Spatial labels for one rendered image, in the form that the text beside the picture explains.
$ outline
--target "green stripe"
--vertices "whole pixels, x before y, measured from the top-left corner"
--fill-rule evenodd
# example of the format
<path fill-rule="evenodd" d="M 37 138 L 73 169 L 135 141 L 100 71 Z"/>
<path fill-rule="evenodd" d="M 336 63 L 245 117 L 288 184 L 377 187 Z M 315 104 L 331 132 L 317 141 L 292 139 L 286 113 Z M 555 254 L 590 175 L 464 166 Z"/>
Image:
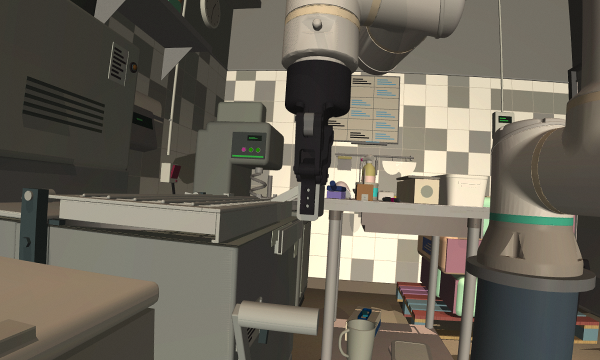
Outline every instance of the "green stripe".
<path fill-rule="evenodd" d="M 233 157 L 233 158 L 258 158 L 258 159 L 264 159 L 264 156 L 259 156 L 259 155 L 231 155 L 231 157 Z"/>
<path fill-rule="evenodd" d="M 495 212 L 492 212 L 489 215 L 489 220 L 531 225 L 574 226 L 574 218 L 549 218 L 544 216 L 496 214 Z"/>

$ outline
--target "plastic bin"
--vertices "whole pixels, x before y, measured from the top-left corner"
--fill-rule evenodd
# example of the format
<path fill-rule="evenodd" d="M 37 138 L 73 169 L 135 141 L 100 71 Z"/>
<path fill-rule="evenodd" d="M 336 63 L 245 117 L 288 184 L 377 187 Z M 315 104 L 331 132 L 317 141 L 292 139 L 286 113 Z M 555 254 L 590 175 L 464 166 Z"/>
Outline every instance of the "plastic bin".
<path fill-rule="evenodd" d="M 440 175 L 440 205 L 482 208 L 488 179 L 480 175 Z"/>

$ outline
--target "clock face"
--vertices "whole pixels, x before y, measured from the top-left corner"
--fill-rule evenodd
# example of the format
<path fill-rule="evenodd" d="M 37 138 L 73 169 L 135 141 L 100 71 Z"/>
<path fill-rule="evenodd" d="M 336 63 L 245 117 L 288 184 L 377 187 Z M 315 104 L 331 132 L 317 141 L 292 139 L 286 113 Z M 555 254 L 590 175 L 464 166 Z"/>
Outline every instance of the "clock face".
<path fill-rule="evenodd" d="M 200 0 L 202 21 L 207 28 L 215 29 L 220 24 L 220 0 Z"/>

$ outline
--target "mug handle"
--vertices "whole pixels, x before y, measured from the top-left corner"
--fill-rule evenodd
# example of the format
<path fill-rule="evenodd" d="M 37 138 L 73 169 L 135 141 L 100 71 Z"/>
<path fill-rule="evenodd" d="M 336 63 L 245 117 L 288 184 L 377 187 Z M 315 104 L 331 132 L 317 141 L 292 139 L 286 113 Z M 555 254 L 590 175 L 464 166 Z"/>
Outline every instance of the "mug handle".
<path fill-rule="evenodd" d="M 338 348 L 340 349 L 340 353 L 342 354 L 342 356 L 344 356 L 345 358 L 348 358 L 349 356 L 344 353 L 344 351 L 342 351 L 342 336 L 345 335 L 346 333 L 350 332 L 350 328 L 348 328 L 347 330 L 344 330 L 343 332 L 340 333 L 340 337 L 338 339 Z"/>

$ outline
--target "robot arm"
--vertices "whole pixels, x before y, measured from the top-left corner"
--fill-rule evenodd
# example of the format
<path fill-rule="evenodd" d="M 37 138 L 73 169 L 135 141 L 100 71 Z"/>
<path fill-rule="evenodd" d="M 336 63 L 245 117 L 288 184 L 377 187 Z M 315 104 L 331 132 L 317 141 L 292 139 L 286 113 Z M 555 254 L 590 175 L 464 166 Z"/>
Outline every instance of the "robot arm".
<path fill-rule="evenodd" d="M 282 65 L 284 106 L 295 114 L 297 217 L 323 213 L 334 130 L 349 112 L 351 74 L 392 71 L 427 36 L 448 37 L 465 0 L 287 0 Z"/>

